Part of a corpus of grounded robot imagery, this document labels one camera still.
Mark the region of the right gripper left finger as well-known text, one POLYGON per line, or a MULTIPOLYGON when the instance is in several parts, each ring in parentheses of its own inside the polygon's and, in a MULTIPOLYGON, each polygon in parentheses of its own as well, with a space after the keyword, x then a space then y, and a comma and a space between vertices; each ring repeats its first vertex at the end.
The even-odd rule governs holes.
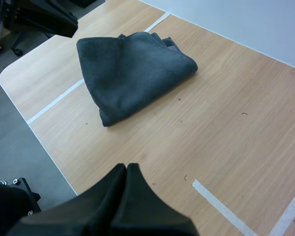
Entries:
POLYGON ((126 167, 117 164, 93 187, 47 211, 21 218, 10 236, 99 236, 109 231, 126 180, 126 167))

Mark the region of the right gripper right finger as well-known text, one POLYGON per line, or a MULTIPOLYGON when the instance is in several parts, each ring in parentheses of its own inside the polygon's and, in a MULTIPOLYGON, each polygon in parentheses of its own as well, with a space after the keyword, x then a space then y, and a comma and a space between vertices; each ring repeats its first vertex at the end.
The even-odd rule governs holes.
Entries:
POLYGON ((125 189, 110 225, 112 236, 197 236, 192 220, 163 202, 137 163, 127 167, 125 189))

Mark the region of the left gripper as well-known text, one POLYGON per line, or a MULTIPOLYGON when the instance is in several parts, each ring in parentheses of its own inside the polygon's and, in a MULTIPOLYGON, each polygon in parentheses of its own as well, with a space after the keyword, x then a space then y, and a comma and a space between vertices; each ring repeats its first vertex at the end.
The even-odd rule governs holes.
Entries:
POLYGON ((14 0, 9 8, 9 29, 72 38, 78 20, 56 0, 14 0))

